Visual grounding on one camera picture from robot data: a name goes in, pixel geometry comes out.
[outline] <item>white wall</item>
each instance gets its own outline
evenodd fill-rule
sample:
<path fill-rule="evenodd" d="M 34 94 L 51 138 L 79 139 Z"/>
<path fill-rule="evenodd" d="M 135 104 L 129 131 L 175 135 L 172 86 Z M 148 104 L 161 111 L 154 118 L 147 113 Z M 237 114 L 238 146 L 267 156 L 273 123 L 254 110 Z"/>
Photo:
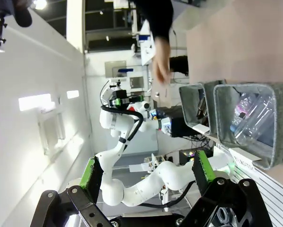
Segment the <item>white wall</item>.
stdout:
<path fill-rule="evenodd" d="M 88 85 L 88 99 L 90 117 L 92 122 L 92 139 L 96 153 L 115 147 L 118 139 L 112 138 L 110 130 L 103 129 L 99 123 L 101 103 L 99 93 L 108 81 L 105 78 L 106 61 L 127 61 L 127 66 L 140 65 L 141 60 L 132 57 L 131 51 L 98 52 L 86 55 L 86 75 Z M 123 89 L 129 88 L 129 81 L 122 83 Z M 157 151 L 157 138 L 155 130 L 138 132 L 128 145 L 125 154 Z"/>
<path fill-rule="evenodd" d="M 28 226 L 40 193 L 60 189 L 81 147 L 92 155 L 83 55 L 36 13 L 31 14 L 30 28 L 20 28 L 12 17 L 6 18 L 6 52 L 0 53 L 0 226 Z M 68 90 L 79 90 L 80 96 L 68 100 Z M 70 140 L 54 162 L 44 155 L 36 111 L 21 112 L 18 106 L 21 97 L 46 93 L 54 100 L 61 97 Z M 84 143 L 77 144 L 77 138 Z"/>

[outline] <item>ceiling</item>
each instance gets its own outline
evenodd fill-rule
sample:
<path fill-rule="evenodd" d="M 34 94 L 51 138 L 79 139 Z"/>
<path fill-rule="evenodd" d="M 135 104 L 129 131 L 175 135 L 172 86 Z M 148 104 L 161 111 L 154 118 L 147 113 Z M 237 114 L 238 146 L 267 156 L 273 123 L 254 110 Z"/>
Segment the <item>ceiling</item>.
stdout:
<path fill-rule="evenodd" d="M 85 1 L 86 50 L 92 52 L 129 49 L 135 42 L 131 35 L 130 10 L 114 9 L 113 2 L 104 0 Z M 67 0 L 47 0 L 47 3 L 46 8 L 35 9 L 35 12 L 66 37 Z"/>

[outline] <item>felt storage bin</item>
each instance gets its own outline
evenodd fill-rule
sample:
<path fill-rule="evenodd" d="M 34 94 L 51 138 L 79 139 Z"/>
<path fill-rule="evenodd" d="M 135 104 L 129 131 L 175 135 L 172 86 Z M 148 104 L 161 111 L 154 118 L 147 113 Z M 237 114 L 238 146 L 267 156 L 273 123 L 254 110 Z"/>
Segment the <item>felt storage bin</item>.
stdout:
<path fill-rule="evenodd" d="M 207 106 L 208 112 L 208 122 L 210 131 L 208 135 L 216 134 L 216 117 L 215 117 L 215 108 L 214 108 L 214 96 L 213 90 L 214 87 L 218 84 L 222 84 L 223 81 L 217 80 L 207 83 L 196 83 L 193 85 L 180 87 L 179 93 L 183 107 L 184 119 L 190 128 L 201 123 L 197 119 L 198 103 L 200 101 L 199 91 L 202 90 L 204 93 L 204 98 Z"/>
<path fill-rule="evenodd" d="M 249 145 L 239 145 L 230 130 L 234 109 L 240 93 L 272 94 L 274 102 L 274 141 L 273 147 L 256 141 Z M 283 83 L 272 84 L 227 84 L 214 88 L 214 105 L 216 114 L 217 137 L 221 144 L 228 148 L 242 148 L 262 160 L 254 165 L 268 170 L 283 162 Z"/>

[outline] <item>screw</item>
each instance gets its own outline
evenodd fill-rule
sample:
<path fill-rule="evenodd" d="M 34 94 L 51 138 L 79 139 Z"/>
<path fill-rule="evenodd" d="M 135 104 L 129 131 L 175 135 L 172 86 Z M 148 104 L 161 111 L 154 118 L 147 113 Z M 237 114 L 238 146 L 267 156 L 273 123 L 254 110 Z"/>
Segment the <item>screw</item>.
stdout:
<path fill-rule="evenodd" d="M 219 184 L 219 185 L 223 185 L 223 184 L 225 184 L 225 181 L 224 181 L 224 180 L 222 180 L 222 179 L 220 179 L 220 180 L 218 180 L 218 181 L 217 181 L 217 184 Z"/>
<path fill-rule="evenodd" d="M 118 227 L 118 223 L 116 221 L 111 221 L 111 225 L 113 225 L 114 227 Z"/>
<path fill-rule="evenodd" d="M 250 182 L 249 181 L 245 181 L 244 183 L 242 183 L 245 187 L 249 187 L 250 186 Z"/>
<path fill-rule="evenodd" d="M 176 226 L 179 226 L 183 222 L 183 218 L 179 218 L 176 220 Z"/>

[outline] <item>person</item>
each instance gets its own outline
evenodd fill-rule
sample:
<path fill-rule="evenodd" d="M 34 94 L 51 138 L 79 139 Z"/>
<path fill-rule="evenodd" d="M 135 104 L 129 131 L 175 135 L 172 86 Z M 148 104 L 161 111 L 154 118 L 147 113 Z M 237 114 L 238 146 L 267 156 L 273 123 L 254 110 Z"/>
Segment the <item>person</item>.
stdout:
<path fill-rule="evenodd" d="M 153 59 L 153 71 L 158 81 L 168 83 L 171 73 L 169 63 L 173 71 L 180 71 L 186 74 L 187 61 L 183 58 L 170 59 L 169 31 L 173 21 L 173 6 L 171 0 L 133 0 L 136 7 L 141 10 L 149 22 L 154 38 L 156 53 Z M 13 15 L 18 25 L 29 27 L 32 18 L 28 7 L 32 0 L 0 0 L 0 12 L 6 16 Z"/>

